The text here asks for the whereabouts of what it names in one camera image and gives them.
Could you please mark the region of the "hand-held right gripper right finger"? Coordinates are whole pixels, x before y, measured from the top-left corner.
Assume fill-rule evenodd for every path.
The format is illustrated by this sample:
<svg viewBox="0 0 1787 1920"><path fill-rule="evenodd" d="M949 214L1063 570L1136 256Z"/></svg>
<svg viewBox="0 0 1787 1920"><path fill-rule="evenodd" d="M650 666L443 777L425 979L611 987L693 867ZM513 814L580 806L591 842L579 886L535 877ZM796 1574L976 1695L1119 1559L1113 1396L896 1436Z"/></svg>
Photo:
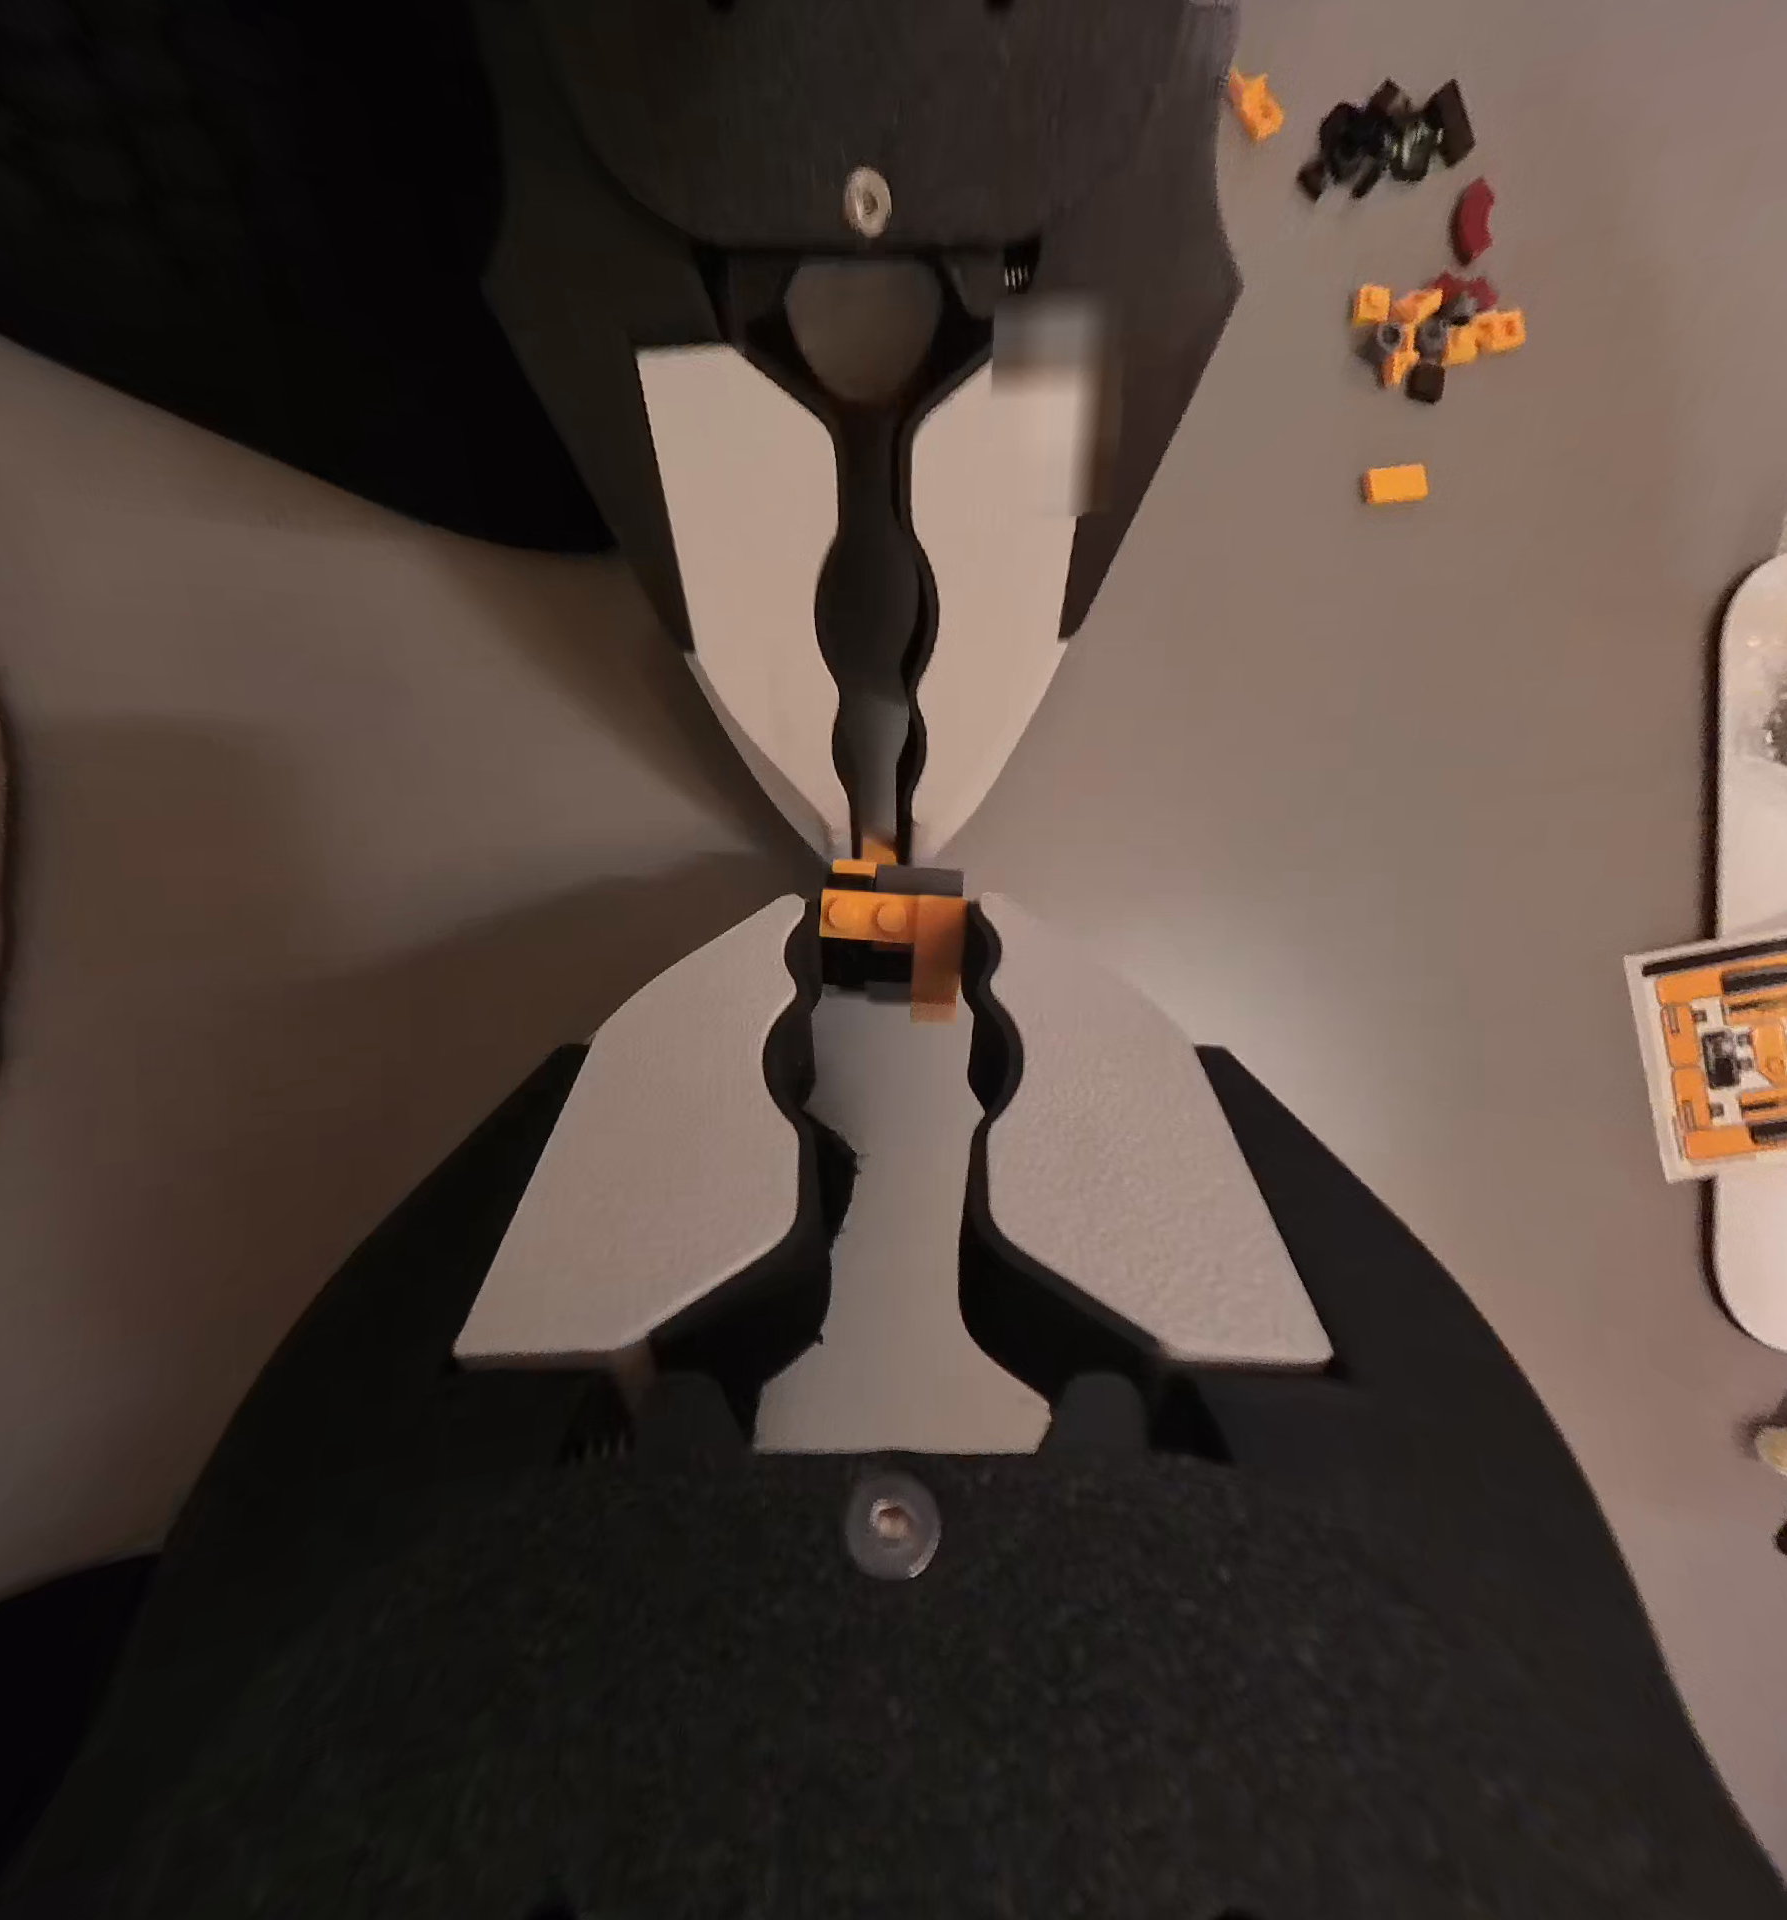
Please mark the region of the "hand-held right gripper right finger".
<svg viewBox="0 0 1787 1920"><path fill-rule="evenodd" d="M1082 1327L1180 1368L1318 1370L1332 1342L1187 1034L1017 901L969 915L999 1043L967 1212Z"/></svg>

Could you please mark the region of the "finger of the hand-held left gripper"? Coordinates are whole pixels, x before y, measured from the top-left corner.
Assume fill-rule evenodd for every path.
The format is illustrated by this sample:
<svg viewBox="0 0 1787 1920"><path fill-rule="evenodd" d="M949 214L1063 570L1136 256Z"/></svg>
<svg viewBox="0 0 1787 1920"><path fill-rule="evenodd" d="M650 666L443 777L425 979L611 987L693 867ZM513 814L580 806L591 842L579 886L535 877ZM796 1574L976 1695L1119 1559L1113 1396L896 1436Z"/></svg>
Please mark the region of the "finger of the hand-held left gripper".
<svg viewBox="0 0 1787 1920"><path fill-rule="evenodd" d="M1062 659L1072 370L984 360L915 427L908 494L931 586L910 853L931 865L984 802Z"/></svg>
<svg viewBox="0 0 1787 1920"><path fill-rule="evenodd" d="M646 345L635 373L693 682L813 857L848 858L839 689L814 622L839 531L835 401L798 357L756 345Z"/></svg>

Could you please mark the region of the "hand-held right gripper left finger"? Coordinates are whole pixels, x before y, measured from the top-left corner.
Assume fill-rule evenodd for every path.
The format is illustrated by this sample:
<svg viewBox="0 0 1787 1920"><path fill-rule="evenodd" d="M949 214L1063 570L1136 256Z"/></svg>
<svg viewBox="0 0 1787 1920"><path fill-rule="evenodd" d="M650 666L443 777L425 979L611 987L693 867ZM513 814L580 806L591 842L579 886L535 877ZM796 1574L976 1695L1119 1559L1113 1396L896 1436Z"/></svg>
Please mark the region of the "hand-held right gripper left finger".
<svg viewBox="0 0 1787 1920"><path fill-rule="evenodd" d="M831 1298L809 900L774 900L605 1020L452 1344L462 1365L782 1372Z"/></svg>

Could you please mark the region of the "orange black lego assembly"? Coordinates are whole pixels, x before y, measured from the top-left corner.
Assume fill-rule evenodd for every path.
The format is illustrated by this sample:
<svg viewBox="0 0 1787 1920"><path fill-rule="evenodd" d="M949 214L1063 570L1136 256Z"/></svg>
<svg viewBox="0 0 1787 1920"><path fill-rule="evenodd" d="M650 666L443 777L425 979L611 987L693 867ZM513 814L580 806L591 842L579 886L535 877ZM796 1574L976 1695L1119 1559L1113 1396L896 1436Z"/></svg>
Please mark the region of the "orange black lego assembly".
<svg viewBox="0 0 1787 1920"><path fill-rule="evenodd" d="M953 1020L965 964L964 886L949 868L835 860L817 898L824 987L905 1005L915 1023Z"/></svg>

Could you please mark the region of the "pile of orange lego pieces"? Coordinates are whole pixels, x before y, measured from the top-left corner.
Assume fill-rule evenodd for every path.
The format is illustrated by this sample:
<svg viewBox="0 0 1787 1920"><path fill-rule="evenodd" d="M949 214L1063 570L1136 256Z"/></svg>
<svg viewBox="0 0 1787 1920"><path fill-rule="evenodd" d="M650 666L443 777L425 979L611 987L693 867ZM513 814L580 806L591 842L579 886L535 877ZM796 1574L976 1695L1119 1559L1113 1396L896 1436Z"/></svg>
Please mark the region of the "pile of orange lego pieces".
<svg viewBox="0 0 1787 1920"><path fill-rule="evenodd" d="M1360 282L1347 305L1356 360L1384 392L1421 405L1438 403L1447 376L1527 344L1527 313L1504 303L1484 276L1441 274L1393 290Z"/></svg>

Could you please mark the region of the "lego sticker sheet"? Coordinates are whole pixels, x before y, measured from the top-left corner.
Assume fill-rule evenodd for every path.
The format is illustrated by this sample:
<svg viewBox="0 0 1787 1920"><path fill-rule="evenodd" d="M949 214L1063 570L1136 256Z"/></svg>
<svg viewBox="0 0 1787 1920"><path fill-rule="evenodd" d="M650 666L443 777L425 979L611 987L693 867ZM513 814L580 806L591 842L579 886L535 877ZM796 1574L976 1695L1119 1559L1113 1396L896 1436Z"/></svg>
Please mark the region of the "lego sticker sheet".
<svg viewBox="0 0 1787 1920"><path fill-rule="evenodd" d="M1787 1163L1787 927L1624 960L1672 1184Z"/></svg>

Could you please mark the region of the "white rounded board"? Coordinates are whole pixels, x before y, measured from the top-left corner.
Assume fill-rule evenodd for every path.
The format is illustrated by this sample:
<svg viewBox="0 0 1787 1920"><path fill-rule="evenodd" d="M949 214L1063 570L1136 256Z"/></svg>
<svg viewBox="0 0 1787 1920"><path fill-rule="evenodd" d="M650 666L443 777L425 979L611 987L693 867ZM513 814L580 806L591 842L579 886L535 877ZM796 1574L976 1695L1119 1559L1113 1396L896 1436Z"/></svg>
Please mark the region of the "white rounded board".
<svg viewBox="0 0 1787 1920"><path fill-rule="evenodd" d="M1753 568L1720 617L1713 855L1725 936L1787 931L1787 767L1763 746L1784 683L1787 551ZM1735 1326L1787 1355L1787 1156L1713 1182L1711 1267Z"/></svg>

